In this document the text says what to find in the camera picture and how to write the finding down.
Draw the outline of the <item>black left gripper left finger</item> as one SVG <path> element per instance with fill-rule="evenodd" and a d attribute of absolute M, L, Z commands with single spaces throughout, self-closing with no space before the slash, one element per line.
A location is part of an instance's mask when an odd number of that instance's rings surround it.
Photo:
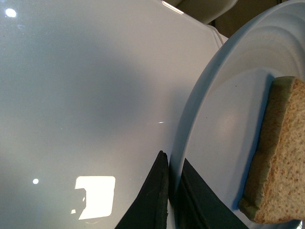
<path fill-rule="evenodd" d="M 167 228 L 169 166 L 160 151 L 135 201 L 117 224 L 117 229 Z"/>

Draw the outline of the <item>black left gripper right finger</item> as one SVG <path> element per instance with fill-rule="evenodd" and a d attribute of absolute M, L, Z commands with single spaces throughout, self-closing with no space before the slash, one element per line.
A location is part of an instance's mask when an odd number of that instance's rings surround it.
<path fill-rule="evenodd" d="M 181 229 L 246 229 L 247 226 L 217 197 L 188 160 L 178 189 Z"/>

